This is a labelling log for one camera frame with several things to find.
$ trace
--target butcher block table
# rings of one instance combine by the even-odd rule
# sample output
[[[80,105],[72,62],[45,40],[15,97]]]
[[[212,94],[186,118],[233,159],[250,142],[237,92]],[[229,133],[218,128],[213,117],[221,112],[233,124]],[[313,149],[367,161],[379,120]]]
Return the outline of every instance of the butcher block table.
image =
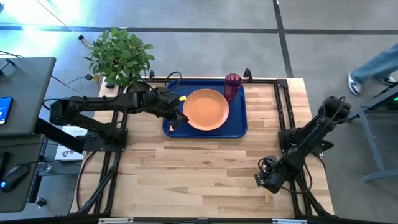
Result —
[[[292,78],[287,82],[295,124],[302,127],[312,119],[304,80]],[[257,187],[253,177],[259,171],[259,159],[269,155],[281,157],[274,87],[262,83],[243,86],[248,131],[238,139],[171,138],[163,132],[162,118],[147,113],[130,114],[111,216],[293,218],[291,194],[283,189],[277,194],[268,192],[266,203],[266,190]],[[99,95],[115,96],[116,92],[116,88],[107,89],[103,83]],[[283,91],[280,92],[285,109]],[[94,119],[110,122],[112,114],[112,111],[97,111]],[[103,157],[104,152],[97,152],[81,175],[81,205],[98,185]],[[314,196],[326,211],[333,213],[322,163],[311,155],[307,157],[307,165],[313,177]],[[107,196],[108,188],[104,191],[101,212]],[[299,202],[304,211],[302,196]]]

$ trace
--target potted plant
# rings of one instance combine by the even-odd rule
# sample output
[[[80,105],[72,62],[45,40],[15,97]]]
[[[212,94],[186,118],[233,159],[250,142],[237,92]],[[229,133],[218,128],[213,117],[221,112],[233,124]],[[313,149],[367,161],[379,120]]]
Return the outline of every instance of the potted plant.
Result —
[[[146,50],[153,49],[152,44],[144,44],[135,34],[126,30],[112,28],[111,32],[104,31],[90,47],[91,53],[85,59],[91,61],[89,69],[93,74],[99,73],[108,83],[117,86],[131,86],[141,77],[140,72],[150,69],[153,55]]]

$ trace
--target paper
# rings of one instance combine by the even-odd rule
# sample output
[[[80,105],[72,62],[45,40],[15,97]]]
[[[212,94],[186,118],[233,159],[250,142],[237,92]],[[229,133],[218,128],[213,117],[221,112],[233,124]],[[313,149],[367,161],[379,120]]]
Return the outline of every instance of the paper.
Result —
[[[71,136],[84,136],[87,134],[87,129],[79,128],[76,126],[64,126],[62,127],[62,131],[65,131],[67,134]],[[83,160],[84,156],[79,154],[73,150],[66,148],[65,146],[58,146],[57,154],[55,155],[55,159],[60,159],[63,161],[79,161]]]

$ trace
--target phone screen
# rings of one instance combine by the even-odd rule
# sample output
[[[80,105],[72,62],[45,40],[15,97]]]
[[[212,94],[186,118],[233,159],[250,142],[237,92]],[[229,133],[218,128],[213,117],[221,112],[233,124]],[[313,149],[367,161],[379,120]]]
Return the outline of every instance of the phone screen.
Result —
[[[10,111],[12,102],[12,97],[2,97],[0,98],[0,124],[5,124],[7,122],[8,113]]]

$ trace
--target gray floor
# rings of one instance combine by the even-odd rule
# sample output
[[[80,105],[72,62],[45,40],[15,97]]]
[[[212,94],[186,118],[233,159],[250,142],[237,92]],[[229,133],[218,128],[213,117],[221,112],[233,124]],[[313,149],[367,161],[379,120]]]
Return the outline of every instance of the gray floor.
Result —
[[[276,29],[272,0],[122,0],[45,1],[70,26],[90,27],[174,27]],[[279,0],[285,29],[397,30],[396,0]],[[0,23],[61,25],[35,1],[6,1]],[[92,41],[99,33],[81,33]],[[88,49],[72,32],[42,32],[27,26],[24,31],[0,30],[0,50],[25,57],[54,56],[53,75],[69,81],[89,73],[83,57]],[[152,43],[158,75],[174,70],[185,76],[215,76],[243,73],[246,67],[255,77],[286,77],[278,34],[226,33],[138,33]],[[347,88],[347,73],[396,43],[398,35],[298,35],[287,34],[286,42],[295,78],[304,78],[312,113],[330,96],[347,97],[357,108],[385,86],[370,80],[361,97]],[[82,80],[83,91],[75,93],[55,80],[46,98],[72,95],[96,96],[95,83]],[[48,117],[45,111],[40,116]],[[394,119],[373,118],[376,139],[388,167],[397,164]],[[398,179],[365,184],[362,176],[376,171],[370,147],[359,122],[338,126],[327,137],[335,147],[325,153],[326,175],[335,213],[345,218],[398,223]],[[49,204],[38,210],[28,205],[21,213],[1,214],[0,220],[66,214],[72,201],[76,176],[46,177],[39,195]]]

